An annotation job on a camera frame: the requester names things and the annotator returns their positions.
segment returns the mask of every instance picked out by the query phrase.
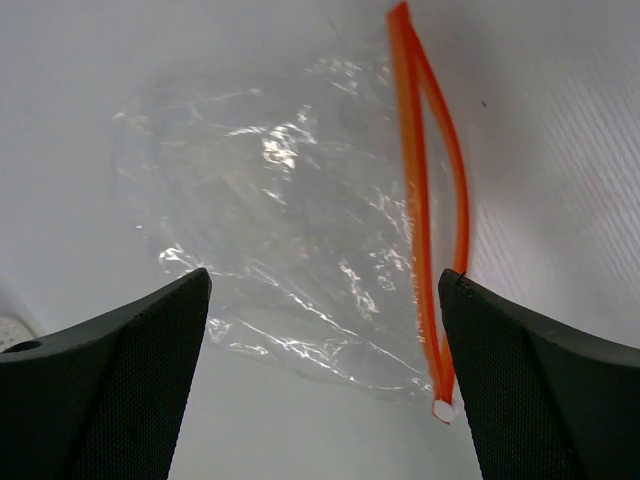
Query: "white plastic tip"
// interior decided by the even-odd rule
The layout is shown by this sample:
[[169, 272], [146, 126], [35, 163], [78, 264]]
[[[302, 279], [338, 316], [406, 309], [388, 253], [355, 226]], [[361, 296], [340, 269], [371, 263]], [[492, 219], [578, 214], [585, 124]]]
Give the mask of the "white plastic tip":
[[453, 407], [444, 400], [436, 400], [433, 402], [433, 414], [438, 420], [444, 423], [451, 423], [455, 417]]

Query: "white surface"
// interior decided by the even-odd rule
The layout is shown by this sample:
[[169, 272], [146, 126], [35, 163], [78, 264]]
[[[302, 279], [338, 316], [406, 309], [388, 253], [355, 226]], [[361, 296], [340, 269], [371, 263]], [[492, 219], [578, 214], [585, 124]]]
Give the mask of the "white surface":
[[[312, 58], [382, 20], [387, 2], [364, 3], [0, 2], [0, 271], [43, 329], [162, 282], [109, 198], [109, 119], [137, 86], [194, 57], [247, 74]], [[470, 276], [640, 345], [640, 3], [425, 0], [414, 13], [471, 173]], [[462, 424], [205, 346], [172, 478], [302, 474], [478, 472]]]

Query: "orange zipper seal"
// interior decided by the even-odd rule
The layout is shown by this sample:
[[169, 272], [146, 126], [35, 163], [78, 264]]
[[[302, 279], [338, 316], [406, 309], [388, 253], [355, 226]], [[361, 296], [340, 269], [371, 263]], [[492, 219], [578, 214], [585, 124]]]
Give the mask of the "orange zipper seal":
[[434, 405], [451, 405], [455, 384], [453, 360], [446, 335], [440, 346], [431, 254], [431, 223], [427, 147], [420, 89], [442, 132], [451, 162], [456, 188], [457, 238], [453, 270], [464, 273], [469, 265], [471, 213], [462, 148], [451, 114], [429, 64], [424, 48], [411, 23], [409, 6], [400, 3], [387, 15], [393, 71], [400, 114], [400, 130], [407, 179], [407, 204], [412, 221], [414, 290], [418, 303], [419, 332], [433, 380]]

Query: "wrinkled plastic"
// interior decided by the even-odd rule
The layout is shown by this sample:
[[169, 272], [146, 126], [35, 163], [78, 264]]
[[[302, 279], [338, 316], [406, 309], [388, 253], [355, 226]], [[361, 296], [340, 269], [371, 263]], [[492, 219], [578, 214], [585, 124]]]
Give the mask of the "wrinkled plastic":
[[[116, 193], [163, 271], [209, 270], [214, 344], [416, 401], [431, 387], [386, 34], [336, 51], [278, 77], [150, 82], [114, 117]], [[439, 272], [455, 207], [434, 124]]]

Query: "plastic bag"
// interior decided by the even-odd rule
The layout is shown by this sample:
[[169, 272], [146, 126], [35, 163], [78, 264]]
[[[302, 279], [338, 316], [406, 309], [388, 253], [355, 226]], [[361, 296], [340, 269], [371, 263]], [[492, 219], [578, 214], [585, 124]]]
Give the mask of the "plastic bag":
[[[419, 401], [431, 386], [391, 76], [380, 28], [277, 77], [150, 82], [114, 117], [115, 188], [163, 271], [209, 270], [214, 344]], [[433, 123], [440, 272], [454, 200]]]

